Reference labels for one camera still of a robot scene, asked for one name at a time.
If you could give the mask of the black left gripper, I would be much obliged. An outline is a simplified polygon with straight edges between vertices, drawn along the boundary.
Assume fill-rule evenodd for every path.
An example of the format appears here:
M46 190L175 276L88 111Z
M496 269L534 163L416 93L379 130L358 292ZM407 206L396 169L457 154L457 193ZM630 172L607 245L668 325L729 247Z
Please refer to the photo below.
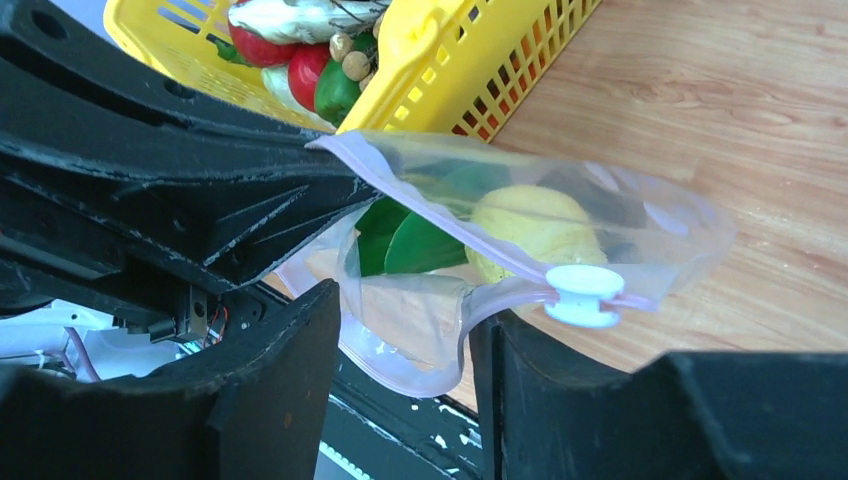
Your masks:
M376 196L315 138L3 2L2 317L61 299L156 342L265 320L264 277Z

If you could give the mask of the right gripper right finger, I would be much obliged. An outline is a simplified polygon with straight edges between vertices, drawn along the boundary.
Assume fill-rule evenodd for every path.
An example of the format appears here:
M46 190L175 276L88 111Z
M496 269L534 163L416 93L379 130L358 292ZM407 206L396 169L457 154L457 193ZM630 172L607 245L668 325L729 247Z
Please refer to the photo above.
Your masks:
M625 373L505 311L469 338L488 479L843 479L847 358L666 353Z

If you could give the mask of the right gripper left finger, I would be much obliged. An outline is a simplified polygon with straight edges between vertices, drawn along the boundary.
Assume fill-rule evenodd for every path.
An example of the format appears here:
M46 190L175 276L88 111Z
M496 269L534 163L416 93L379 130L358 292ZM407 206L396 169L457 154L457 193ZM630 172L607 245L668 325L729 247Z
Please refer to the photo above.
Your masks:
M337 368L339 288L149 375L1 370L5 479L309 479Z

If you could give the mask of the green white bok choy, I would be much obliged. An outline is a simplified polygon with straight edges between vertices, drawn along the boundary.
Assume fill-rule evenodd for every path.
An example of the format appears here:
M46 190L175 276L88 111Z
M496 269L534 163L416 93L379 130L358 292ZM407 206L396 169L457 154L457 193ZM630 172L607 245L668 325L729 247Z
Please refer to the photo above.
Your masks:
M443 199L468 216L482 196L511 179L504 165L441 161L412 169L405 180L432 201ZM427 273L467 262L465 246L397 201L384 197L374 202L357 221L360 273Z

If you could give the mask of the beige pear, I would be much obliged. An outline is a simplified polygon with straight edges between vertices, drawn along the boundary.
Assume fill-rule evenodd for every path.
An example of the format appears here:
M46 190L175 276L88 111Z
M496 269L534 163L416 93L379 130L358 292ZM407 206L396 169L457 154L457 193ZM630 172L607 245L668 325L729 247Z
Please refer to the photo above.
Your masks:
M604 265L587 212L572 197L542 186L511 185L456 206L465 221L547 264Z

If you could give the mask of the grey toy fish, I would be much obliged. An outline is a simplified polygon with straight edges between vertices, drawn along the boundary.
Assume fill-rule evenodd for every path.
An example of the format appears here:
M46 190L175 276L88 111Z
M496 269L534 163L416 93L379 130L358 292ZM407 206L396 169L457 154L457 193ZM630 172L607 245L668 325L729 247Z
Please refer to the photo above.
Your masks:
M278 45L327 42L339 32L372 26L390 1L251 0L232 6L228 20Z

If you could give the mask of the clear zip top bag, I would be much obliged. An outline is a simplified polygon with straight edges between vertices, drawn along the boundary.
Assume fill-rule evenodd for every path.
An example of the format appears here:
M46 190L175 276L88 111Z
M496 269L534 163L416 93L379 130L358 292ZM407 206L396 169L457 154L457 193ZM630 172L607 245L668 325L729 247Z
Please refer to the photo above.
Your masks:
M621 310L655 310L668 294L706 276L736 236L730 214L705 197L623 167L432 133L351 131L316 139L311 148L340 160L380 199L397 201L465 246L462 265L364 277L355 224L372 203L337 220L277 269L296 295L322 279L337 281L340 349L372 379L410 397L453 390L463 376L467 337L494 314L538 304L561 323L608 328ZM511 179L494 190L536 185L572 197L587 212L608 262L536 261L405 180L412 169L441 161L508 167Z

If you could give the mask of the yellow plastic basket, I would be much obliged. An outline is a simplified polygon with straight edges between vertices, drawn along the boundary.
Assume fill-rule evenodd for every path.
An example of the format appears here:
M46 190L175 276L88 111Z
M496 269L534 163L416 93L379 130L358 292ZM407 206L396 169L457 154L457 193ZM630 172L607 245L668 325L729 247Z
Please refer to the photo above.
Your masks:
M226 62L226 1L110 1L107 33L178 84L309 129L255 68ZM593 1L395 1L379 43L384 64L343 130L454 133L491 141L595 11Z

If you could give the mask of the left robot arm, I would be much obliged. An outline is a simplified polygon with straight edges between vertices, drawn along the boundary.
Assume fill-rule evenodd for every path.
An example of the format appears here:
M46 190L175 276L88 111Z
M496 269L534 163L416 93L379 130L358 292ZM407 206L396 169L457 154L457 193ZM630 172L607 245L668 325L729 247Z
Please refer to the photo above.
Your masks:
M133 373L98 352L119 327L205 340L188 365L222 382L282 353L285 380L329 382L338 294L302 301L263 278L374 190L313 133L225 103L131 59L49 1L1 5L3 357L81 380Z

